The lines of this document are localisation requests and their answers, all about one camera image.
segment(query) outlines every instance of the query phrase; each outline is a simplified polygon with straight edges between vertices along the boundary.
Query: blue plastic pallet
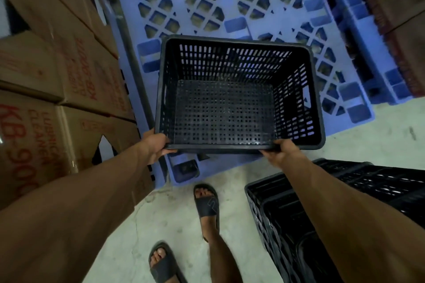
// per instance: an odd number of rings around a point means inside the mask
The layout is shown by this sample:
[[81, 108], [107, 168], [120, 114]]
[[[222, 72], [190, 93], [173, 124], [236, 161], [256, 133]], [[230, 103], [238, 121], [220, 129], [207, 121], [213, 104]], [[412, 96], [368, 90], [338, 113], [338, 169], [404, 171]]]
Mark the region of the blue plastic pallet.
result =
[[[127, 85], [128, 97], [130, 99], [130, 103], [134, 111], [137, 128], [139, 129], [140, 135], [142, 136], [144, 132], [149, 130], [149, 126], [147, 124], [146, 116], [143, 111], [143, 106], [141, 105], [139, 93], [137, 92], [137, 87], [134, 81], [133, 73], [131, 72], [131, 67], [128, 61], [127, 54], [125, 52], [120, 30], [118, 28], [115, 15], [112, 13], [112, 10], [110, 8], [104, 9], [104, 12], [108, 18], [109, 24], [111, 25], [112, 33], [114, 34], [118, 54], [120, 56], [118, 61], [125, 78], [125, 83]], [[151, 165], [151, 174], [155, 177], [155, 189], [161, 188], [166, 182], [167, 168], [165, 166], [165, 163], [166, 162], [163, 162], [162, 166], [159, 162], [156, 162]]]
[[363, 86], [372, 104], [400, 104], [412, 99], [398, 66], [380, 36], [374, 17], [363, 0], [336, 0], [344, 23], [353, 32], [362, 55], [375, 78]]
[[[120, 0], [153, 115], [161, 38], [186, 34], [300, 42], [315, 53], [323, 120], [331, 135], [375, 118], [326, 0]], [[259, 156], [177, 154], [173, 184], [188, 184]]]

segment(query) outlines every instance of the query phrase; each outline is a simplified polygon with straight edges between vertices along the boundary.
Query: black sandal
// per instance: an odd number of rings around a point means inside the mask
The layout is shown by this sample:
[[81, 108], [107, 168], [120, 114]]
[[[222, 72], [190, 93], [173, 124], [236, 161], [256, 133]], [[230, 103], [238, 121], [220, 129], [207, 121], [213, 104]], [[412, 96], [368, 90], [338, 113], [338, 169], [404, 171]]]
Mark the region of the black sandal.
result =
[[[200, 198], [196, 198], [195, 190], [203, 188], [207, 189], [214, 194], [214, 196], [204, 196]], [[196, 209], [198, 211], [199, 219], [205, 216], [217, 216], [215, 221], [215, 226], [217, 231], [220, 232], [220, 206], [218, 203], [218, 196], [215, 192], [215, 189], [211, 187], [209, 184], [197, 184], [193, 188], [193, 197], [195, 199]]]
[[157, 264], [151, 267], [151, 274], [155, 282], [165, 283], [176, 275], [180, 283], [187, 283], [187, 280], [184, 278], [183, 273], [177, 265], [173, 251], [164, 241], [159, 241], [152, 247], [152, 250], [149, 253], [149, 266], [151, 266], [152, 255], [156, 250], [158, 250], [158, 248], [163, 248], [166, 255]]

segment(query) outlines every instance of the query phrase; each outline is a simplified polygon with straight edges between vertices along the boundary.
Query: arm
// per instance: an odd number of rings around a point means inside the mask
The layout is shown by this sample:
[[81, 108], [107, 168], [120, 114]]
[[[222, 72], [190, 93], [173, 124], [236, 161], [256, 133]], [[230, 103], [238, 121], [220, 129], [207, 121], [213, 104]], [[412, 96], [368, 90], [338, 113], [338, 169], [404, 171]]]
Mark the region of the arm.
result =
[[425, 230], [391, 206], [334, 178], [291, 140], [263, 152], [297, 193], [345, 282], [424, 282]]
[[0, 212], [0, 282], [81, 282], [147, 164], [153, 130], [118, 156], [39, 188]]

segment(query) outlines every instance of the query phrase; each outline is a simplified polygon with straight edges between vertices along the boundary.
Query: person's right foot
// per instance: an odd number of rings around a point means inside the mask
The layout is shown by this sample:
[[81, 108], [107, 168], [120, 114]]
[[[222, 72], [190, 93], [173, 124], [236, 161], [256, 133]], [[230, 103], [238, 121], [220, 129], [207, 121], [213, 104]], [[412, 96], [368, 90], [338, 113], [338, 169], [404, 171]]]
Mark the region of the person's right foot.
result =
[[[195, 189], [195, 198], [208, 197], [208, 196], [214, 196], [214, 194], [205, 188]], [[218, 234], [216, 218], [217, 216], [201, 217], [202, 235], [205, 237], [205, 239], [208, 242], [210, 242], [211, 239]]]
[[[155, 264], [161, 261], [167, 254], [165, 253], [165, 249], [162, 247], [158, 248], [155, 252], [153, 252], [151, 260], [149, 262], [150, 267], [152, 268]], [[171, 279], [167, 280], [165, 283], [180, 283], [177, 275], [174, 275]]]

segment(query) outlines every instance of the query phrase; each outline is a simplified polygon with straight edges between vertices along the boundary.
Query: person's left arm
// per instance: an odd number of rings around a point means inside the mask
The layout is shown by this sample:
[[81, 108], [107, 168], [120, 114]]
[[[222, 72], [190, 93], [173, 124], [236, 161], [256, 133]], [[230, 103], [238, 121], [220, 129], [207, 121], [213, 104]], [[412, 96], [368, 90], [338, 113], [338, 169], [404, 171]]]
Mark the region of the person's left arm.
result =
[[153, 134], [0, 211], [0, 282], [81, 282], [148, 164], [170, 151]]

